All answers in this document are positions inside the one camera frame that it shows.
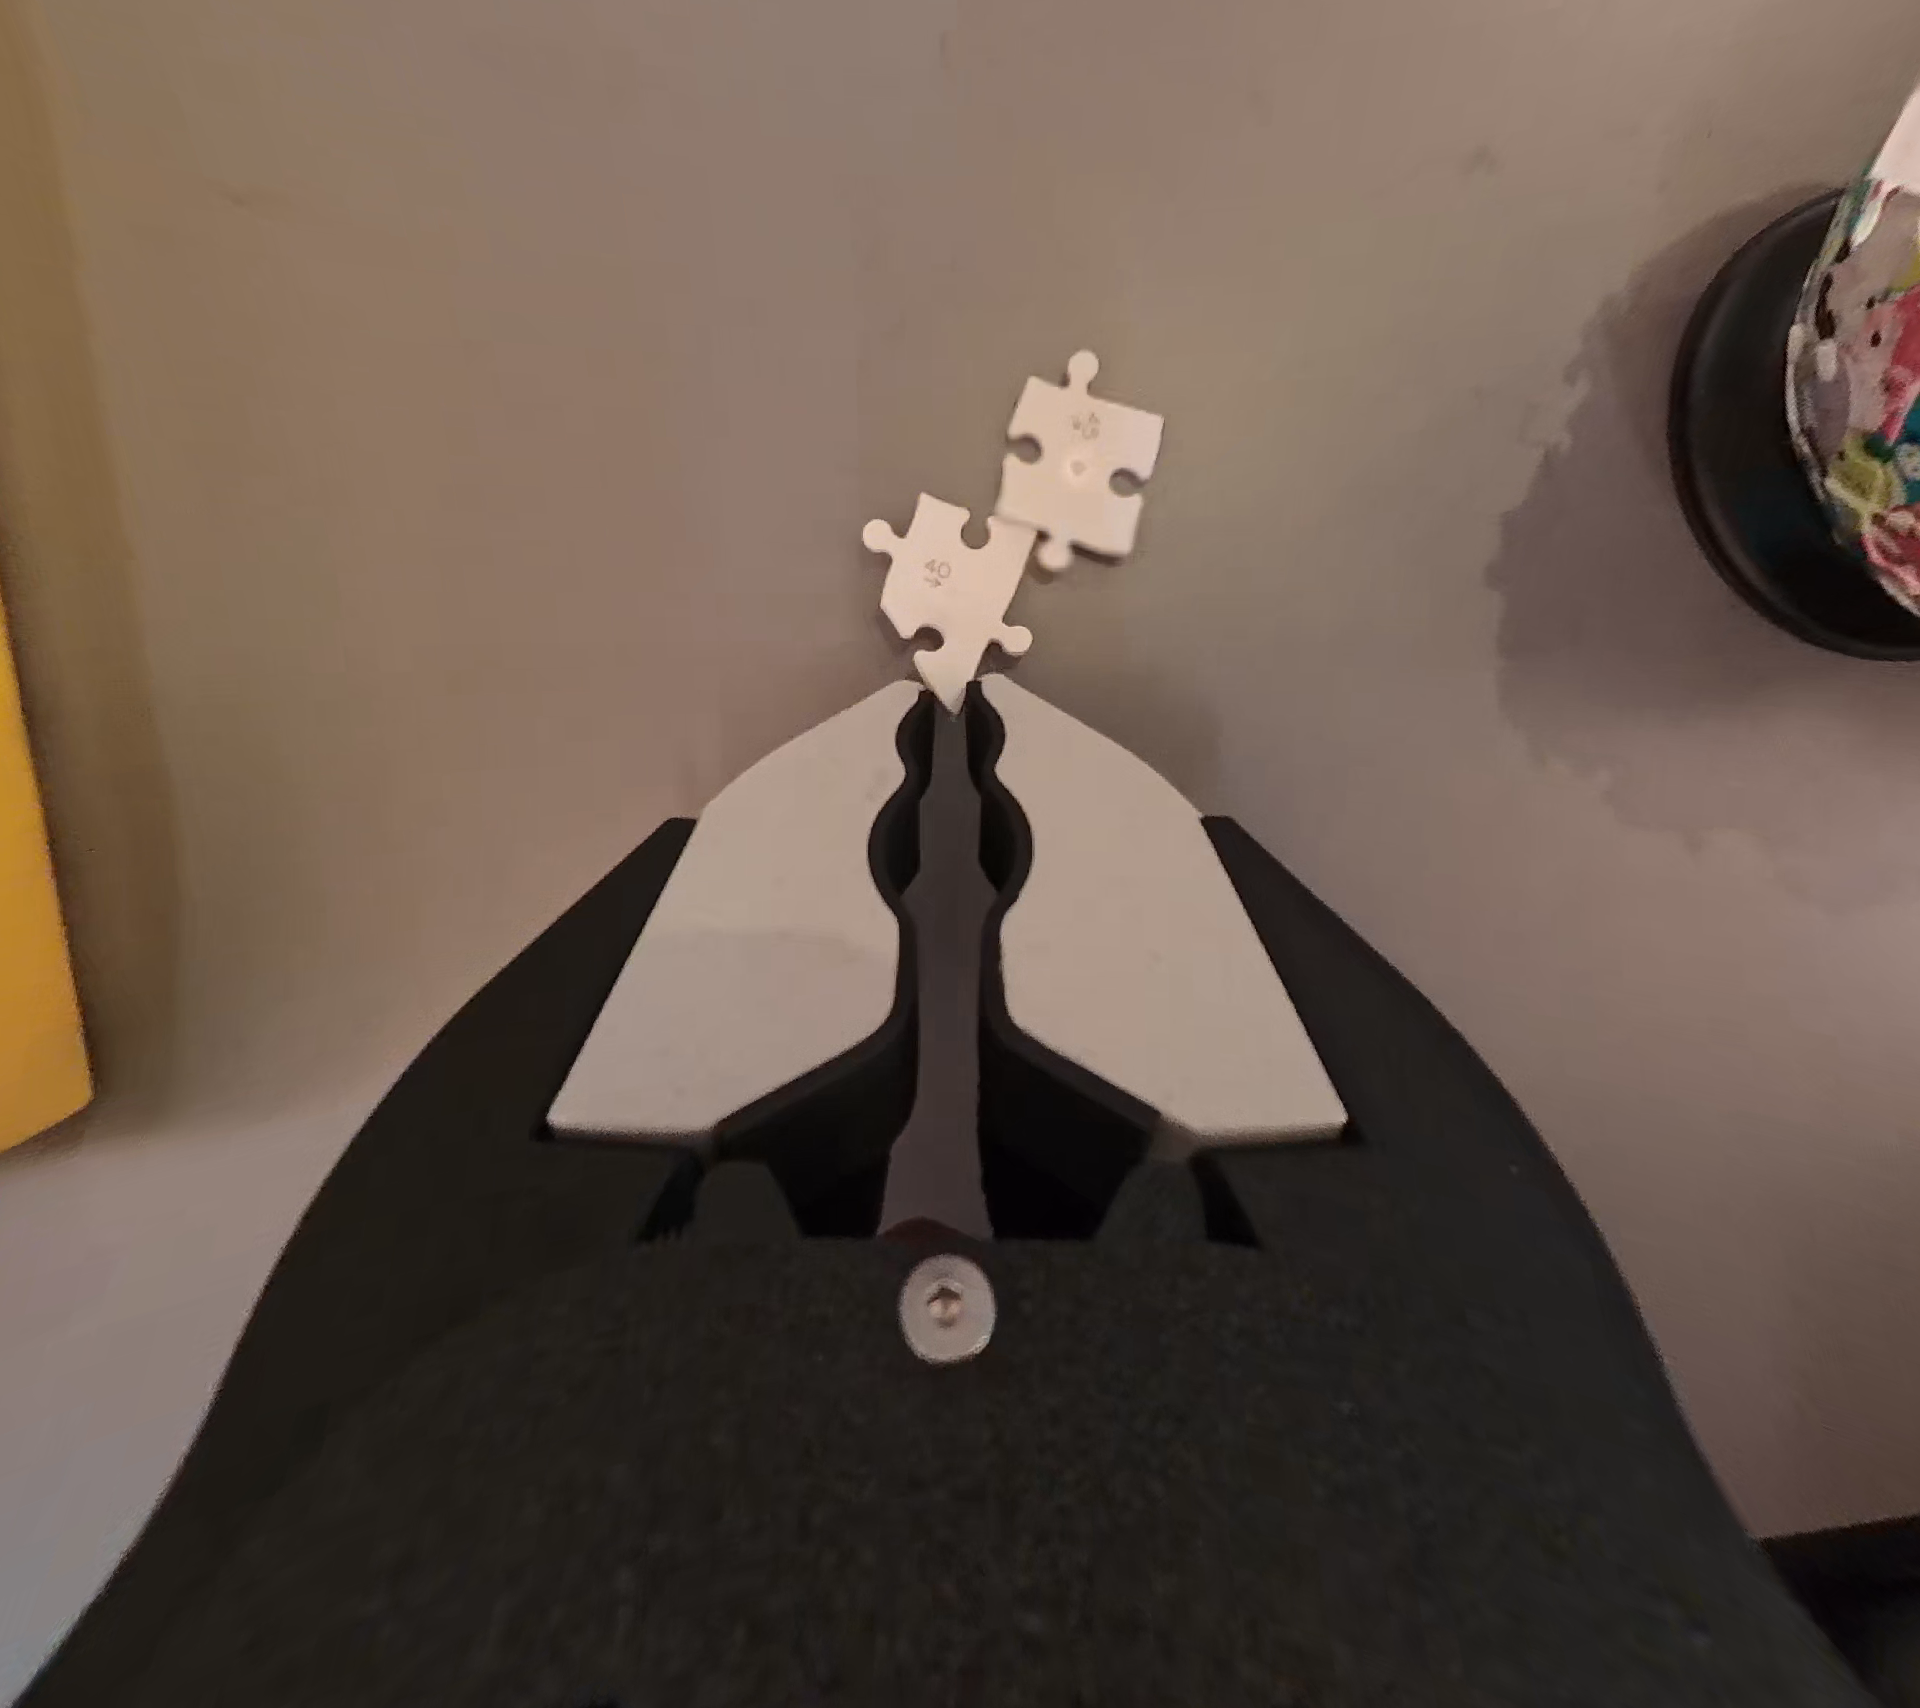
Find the single white puzzle piece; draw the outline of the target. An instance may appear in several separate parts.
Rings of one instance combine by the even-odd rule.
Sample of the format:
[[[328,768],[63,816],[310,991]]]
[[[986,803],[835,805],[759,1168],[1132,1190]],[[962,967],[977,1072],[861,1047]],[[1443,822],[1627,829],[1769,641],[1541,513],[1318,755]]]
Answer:
[[[986,516],[986,542],[965,538],[970,514],[946,498],[920,494],[905,530],[886,521],[861,526],[861,547],[886,561],[877,615],[912,642],[913,673],[948,714],[957,714],[992,653],[1020,663],[1034,645],[1010,608],[1034,558],[1038,532]]]
[[[1076,558],[1123,562],[1138,547],[1144,486],[1166,419],[1097,394],[1099,359],[1068,356],[1066,376],[1029,376],[1005,426],[992,516],[1034,534],[1031,565],[1060,576]]]

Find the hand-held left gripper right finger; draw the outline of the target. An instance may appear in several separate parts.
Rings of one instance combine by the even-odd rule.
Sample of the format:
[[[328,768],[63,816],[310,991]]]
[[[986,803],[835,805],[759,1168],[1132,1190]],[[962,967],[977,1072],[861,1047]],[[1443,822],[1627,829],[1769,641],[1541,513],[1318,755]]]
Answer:
[[[1337,1140],[1348,1111],[1177,787],[999,673],[972,686],[972,787],[994,1237],[1092,1237],[1146,1165]]]

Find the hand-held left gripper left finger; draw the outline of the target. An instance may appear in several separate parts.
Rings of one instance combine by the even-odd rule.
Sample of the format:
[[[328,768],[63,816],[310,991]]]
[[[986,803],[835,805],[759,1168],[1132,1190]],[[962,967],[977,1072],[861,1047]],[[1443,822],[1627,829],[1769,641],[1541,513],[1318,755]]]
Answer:
[[[889,682],[705,805],[546,1111],[551,1136],[753,1165],[803,1235],[877,1232],[917,1095],[904,895],[935,714]]]

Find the partly built white puzzle ball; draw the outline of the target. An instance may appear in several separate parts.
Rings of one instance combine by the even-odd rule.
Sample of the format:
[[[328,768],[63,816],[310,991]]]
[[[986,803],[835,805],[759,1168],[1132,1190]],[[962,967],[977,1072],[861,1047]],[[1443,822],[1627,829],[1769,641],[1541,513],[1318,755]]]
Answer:
[[[1840,195],[1788,327],[1788,436],[1834,544],[1918,615],[1918,95]]]

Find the yellow box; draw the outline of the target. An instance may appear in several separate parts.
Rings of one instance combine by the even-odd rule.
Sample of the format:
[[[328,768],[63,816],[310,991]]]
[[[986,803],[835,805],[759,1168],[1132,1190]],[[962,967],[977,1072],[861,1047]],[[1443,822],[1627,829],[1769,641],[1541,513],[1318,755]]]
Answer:
[[[2,624],[2,1153],[82,1113],[93,1095],[33,749]]]

